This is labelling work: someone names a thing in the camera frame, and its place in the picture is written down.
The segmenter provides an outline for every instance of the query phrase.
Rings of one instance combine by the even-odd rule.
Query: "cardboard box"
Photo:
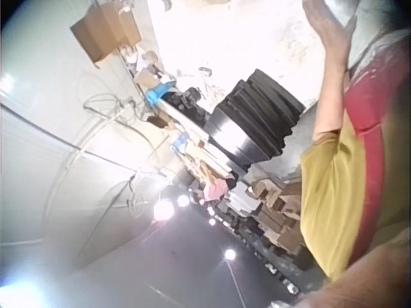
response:
[[[122,45],[133,46],[141,41],[132,12],[119,14],[120,9],[117,3],[95,6],[70,27],[94,63],[103,60]]]

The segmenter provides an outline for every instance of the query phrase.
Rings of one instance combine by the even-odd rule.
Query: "blue object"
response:
[[[145,94],[147,102],[150,104],[151,107],[154,107],[161,96],[165,95],[172,87],[174,87],[176,81],[169,81],[166,83],[160,83],[156,87],[148,90]]]
[[[171,150],[174,152],[178,151],[179,148],[187,143],[187,140],[190,138],[188,132],[184,132],[171,145]]]

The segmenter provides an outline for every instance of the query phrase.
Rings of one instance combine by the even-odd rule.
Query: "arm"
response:
[[[335,283],[308,295],[301,307],[406,307],[410,287],[409,232],[408,228],[390,243],[369,252]]]
[[[354,16],[347,26],[343,27],[324,0],[303,0],[302,3],[308,22],[319,35],[326,50],[324,78],[313,132],[313,141],[317,141],[325,134],[340,130],[342,127],[344,74],[356,17]]]
[[[344,66],[326,58],[324,79],[315,116],[313,141],[321,139],[326,133],[338,131],[342,127],[344,73]]]

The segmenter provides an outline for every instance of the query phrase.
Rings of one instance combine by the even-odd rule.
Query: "black stacked tray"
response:
[[[204,130],[213,145],[248,169],[283,153],[284,138],[292,134],[303,111],[303,104],[256,69],[217,105]]]

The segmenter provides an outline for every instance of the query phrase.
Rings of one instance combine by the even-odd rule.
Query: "stacked wooden pieces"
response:
[[[299,223],[301,212],[299,187],[301,185],[292,184],[281,189],[269,179],[259,180],[249,187],[249,195],[261,200],[259,211],[255,213],[254,219],[265,231],[264,236],[273,245],[286,250],[290,255],[297,255],[304,246]]]

